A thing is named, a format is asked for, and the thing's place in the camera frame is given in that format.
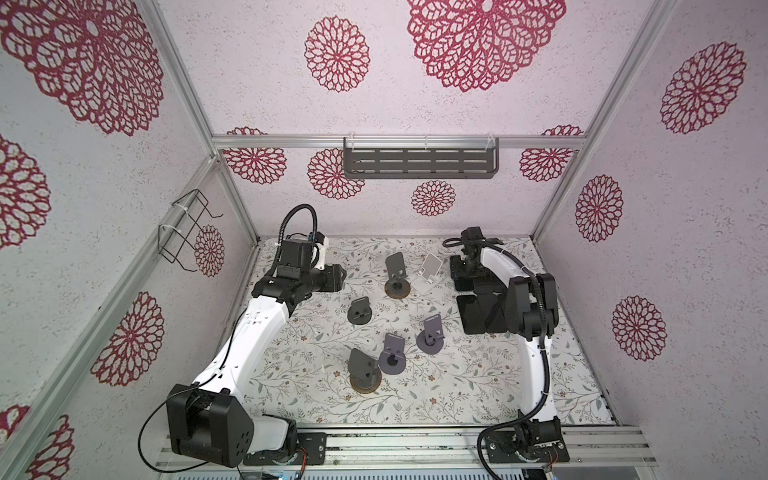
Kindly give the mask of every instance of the floral tablecloth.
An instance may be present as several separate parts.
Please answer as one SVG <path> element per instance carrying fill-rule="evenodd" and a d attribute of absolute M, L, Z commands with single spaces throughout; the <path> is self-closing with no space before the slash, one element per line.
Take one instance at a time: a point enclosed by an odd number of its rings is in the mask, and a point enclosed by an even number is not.
<path fill-rule="evenodd" d="M 332 238 L 327 263 L 347 271 L 344 289 L 315 293 L 296 308 L 278 333 L 245 390 L 252 415 L 269 413 L 299 423 L 350 424 L 490 424 L 513 419 L 520 395 L 520 362 L 510 333 L 465 335 L 458 314 L 447 249 L 437 238 Z M 504 248 L 529 268 L 542 271 L 527 238 L 502 239 Z M 272 263 L 275 240 L 262 243 L 253 283 Z M 415 290 L 403 300 L 384 294 L 384 259 L 402 252 L 410 278 L 427 253 L 444 260 L 441 279 L 425 295 Z M 368 296 L 372 320 L 364 326 L 347 321 L 352 300 Z M 422 353 L 415 336 L 423 320 L 442 315 L 445 346 L 435 356 Z M 349 385 L 347 360 L 352 348 L 378 359 L 385 333 L 406 338 L 406 370 L 383 375 L 374 393 L 362 395 Z M 574 338 L 563 310 L 552 348 L 555 405 L 565 425 L 613 425 L 605 399 Z"/>

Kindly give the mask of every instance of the wire rack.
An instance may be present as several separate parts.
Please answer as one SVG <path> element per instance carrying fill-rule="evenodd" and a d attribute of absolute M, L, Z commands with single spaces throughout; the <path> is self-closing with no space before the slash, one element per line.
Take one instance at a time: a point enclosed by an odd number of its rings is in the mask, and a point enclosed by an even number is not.
<path fill-rule="evenodd" d="M 194 206 L 196 204 L 199 204 L 202 206 L 200 209 L 200 213 L 198 213 L 196 216 L 193 216 L 190 214 L 190 210 L 193 210 Z M 221 215 L 213 215 L 210 210 L 208 210 L 208 199 L 206 196 L 201 192 L 199 189 L 194 189 L 186 192 L 184 195 L 182 195 L 178 200 L 174 201 L 171 206 L 172 207 L 178 207 L 184 211 L 184 215 L 182 215 L 179 220 L 174 225 L 168 225 L 168 224 L 161 224 L 157 226 L 157 252 L 163 256 L 165 260 L 168 260 L 170 263 L 178 263 L 181 268 L 186 270 L 187 272 L 197 272 L 197 269 L 193 270 L 190 268 L 186 268 L 184 264 L 179 259 L 179 254 L 181 253 L 181 250 L 184 248 L 184 245 L 189 245 L 192 250 L 195 250 L 194 245 L 190 243 L 189 236 L 192 234 L 192 232 L 197 230 L 202 230 L 203 227 L 200 226 L 198 223 L 200 220 L 200 217 L 203 216 L 203 214 L 208 214 L 211 218 L 220 218 L 223 217 L 224 214 Z M 192 224 L 190 225 L 189 230 L 185 233 L 180 228 L 179 225 L 181 224 L 181 221 L 184 218 L 189 218 L 192 220 Z M 168 244 L 176 237 L 178 236 L 181 238 L 181 244 L 176 249 L 176 251 L 171 251 L 167 248 Z"/>

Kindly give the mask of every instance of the black mounting plate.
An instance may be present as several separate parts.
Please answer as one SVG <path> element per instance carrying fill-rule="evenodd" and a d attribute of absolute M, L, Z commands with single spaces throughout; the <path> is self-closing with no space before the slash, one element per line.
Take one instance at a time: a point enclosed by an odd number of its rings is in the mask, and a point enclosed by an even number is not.
<path fill-rule="evenodd" d="M 514 444 L 515 432 L 513 430 L 488 433 L 485 437 L 488 463 L 529 463 L 518 456 Z M 532 452 L 532 457 L 537 456 L 539 460 L 534 460 L 534 463 L 565 463 L 571 460 L 568 449 L 565 448 L 563 442 L 556 442 L 551 446 L 535 449 Z"/>
<path fill-rule="evenodd" d="M 328 435 L 325 433 L 300 433 L 299 434 L 299 447 L 304 447 L 306 453 L 307 465 L 322 465 L 326 461 L 326 439 Z M 304 462 L 304 455 L 296 447 L 297 455 L 294 455 L 290 462 L 279 464 L 274 460 L 260 455 L 260 452 L 245 455 L 243 465 L 245 466 L 258 466 L 258 465 L 301 465 Z"/>

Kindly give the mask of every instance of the large red flower pattern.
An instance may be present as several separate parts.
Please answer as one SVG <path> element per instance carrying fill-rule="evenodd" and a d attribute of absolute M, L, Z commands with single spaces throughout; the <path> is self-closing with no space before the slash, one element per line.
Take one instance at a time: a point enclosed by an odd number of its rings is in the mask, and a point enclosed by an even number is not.
<path fill-rule="evenodd" d="M 312 76 L 331 91 L 358 86 L 371 63 L 360 29 L 339 17 L 325 17 L 315 24 L 304 42 L 304 58 Z"/>
<path fill-rule="evenodd" d="M 238 127 L 230 135 L 266 135 L 258 128 Z M 282 148 L 237 148 L 221 152 L 232 171 L 255 184 L 271 184 L 286 172 Z"/>
<path fill-rule="evenodd" d="M 611 323 L 619 347 L 636 360 L 652 360 L 667 345 L 667 324 L 645 298 L 635 295 L 620 301 Z"/>
<path fill-rule="evenodd" d="M 4 412 L 0 412 L 0 447 L 16 430 L 16 426 L 24 418 L 24 415 L 27 415 L 28 411 L 28 406 L 14 405 Z"/>
<path fill-rule="evenodd" d="M 35 236 L 51 211 L 50 196 L 35 159 L 0 135 L 0 249 Z"/>
<path fill-rule="evenodd" d="M 411 196 L 411 205 L 425 217 L 444 214 L 453 206 L 456 192 L 450 184 L 440 180 L 430 180 L 416 187 Z"/>
<path fill-rule="evenodd" d="M 744 52 L 725 41 L 697 51 L 672 75 L 661 121 L 676 134 L 700 130 L 722 115 L 744 82 Z"/>
<path fill-rule="evenodd" d="M 605 240 L 619 225 L 624 201 L 619 184 L 608 175 L 588 181 L 576 202 L 576 226 L 591 242 Z"/>
<path fill-rule="evenodd" d="M 549 43 L 565 0 L 408 0 L 414 55 L 445 87 L 488 90 Z"/>
<path fill-rule="evenodd" d="M 224 240 L 213 225 L 200 229 L 194 241 L 194 259 L 205 276 L 214 276 L 224 265 Z"/>
<path fill-rule="evenodd" d="M 581 135 L 584 132 L 573 125 L 558 125 L 545 130 L 543 135 Z M 527 148 L 520 157 L 523 176 L 545 182 L 560 177 L 565 165 L 574 153 L 570 148 Z"/>
<path fill-rule="evenodd" d="M 139 380 L 149 370 L 163 346 L 165 319 L 155 298 L 139 293 L 131 311 L 127 312 L 101 351 L 91 373 L 99 383 L 126 386 Z"/>
<path fill-rule="evenodd" d="M 62 415 L 56 430 L 45 439 L 45 446 L 27 468 L 27 480 L 61 480 L 69 472 L 69 461 L 74 452 L 69 415 Z"/>
<path fill-rule="evenodd" d="M 365 180 L 344 175 L 344 152 L 338 148 L 319 151 L 310 159 L 306 174 L 313 188 L 328 198 L 350 198 L 362 190 Z"/>
<path fill-rule="evenodd" d="M 133 135 L 159 115 L 163 71 L 131 0 L 0 0 L 0 39 L 79 121 Z"/>

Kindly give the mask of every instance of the red doily pattern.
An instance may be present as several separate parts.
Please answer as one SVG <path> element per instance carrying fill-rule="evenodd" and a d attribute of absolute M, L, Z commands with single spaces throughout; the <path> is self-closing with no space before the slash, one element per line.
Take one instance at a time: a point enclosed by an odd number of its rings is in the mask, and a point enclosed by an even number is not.
<path fill-rule="evenodd" d="M 224 265 L 224 240 L 213 225 L 205 225 L 194 241 L 194 259 L 205 276 L 214 276 Z"/>
<path fill-rule="evenodd" d="M 257 128 L 238 127 L 230 135 L 266 135 Z M 232 171 L 255 184 L 271 184 L 286 172 L 282 148 L 236 148 L 221 152 Z"/>
<path fill-rule="evenodd" d="M 674 72 L 661 121 L 674 133 L 700 130 L 722 115 L 744 82 L 744 52 L 725 41 L 697 51 Z"/>
<path fill-rule="evenodd" d="M 72 442 L 74 429 L 69 425 L 69 415 L 62 415 L 56 430 L 45 440 L 45 446 L 27 468 L 27 480 L 61 480 L 69 472 L 69 461 L 74 453 Z"/>
<path fill-rule="evenodd" d="M 456 192 L 450 184 L 440 180 L 430 180 L 416 187 L 411 195 L 411 205 L 425 217 L 444 214 L 453 206 Z"/>
<path fill-rule="evenodd" d="M 346 18 L 325 17 L 304 42 L 306 66 L 312 76 L 331 91 L 348 91 L 368 73 L 371 58 L 366 38 Z"/>
<path fill-rule="evenodd" d="M 591 242 L 605 240 L 618 227 L 623 206 L 618 182 L 608 175 L 598 175 L 584 185 L 578 196 L 578 231 Z"/>
<path fill-rule="evenodd" d="M 0 40 L 79 121 L 133 135 L 159 115 L 163 71 L 131 0 L 0 0 Z"/>
<path fill-rule="evenodd" d="M 139 293 L 131 311 L 127 312 L 101 351 L 91 373 L 99 383 L 126 386 L 139 380 L 149 370 L 163 346 L 165 319 L 155 298 Z"/>
<path fill-rule="evenodd" d="M 667 345 L 667 324 L 645 298 L 635 295 L 620 301 L 611 323 L 621 349 L 636 360 L 652 360 Z"/>
<path fill-rule="evenodd" d="M 408 0 L 414 55 L 445 87 L 488 90 L 549 43 L 565 0 Z"/>
<path fill-rule="evenodd" d="M 543 135 L 581 135 L 584 132 L 573 125 L 558 125 L 545 130 Z M 520 157 L 520 171 L 523 176 L 545 182 L 560 177 L 571 155 L 570 148 L 527 148 Z"/>
<path fill-rule="evenodd" d="M 51 211 L 50 196 L 35 159 L 0 135 L 0 249 L 35 236 Z"/>
<path fill-rule="evenodd" d="M 18 423 L 27 415 L 28 406 L 14 405 L 10 409 L 0 412 L 0 447 L 11 436 Z"/>
<path fill-rule="evenodd" d="M 306 174 L 312 187 L 328 198 L 350 198 L 362 190 L 365 180 L 344 175 L 344 152 L 338 148 L 319 151 L 310 159 Z"/>

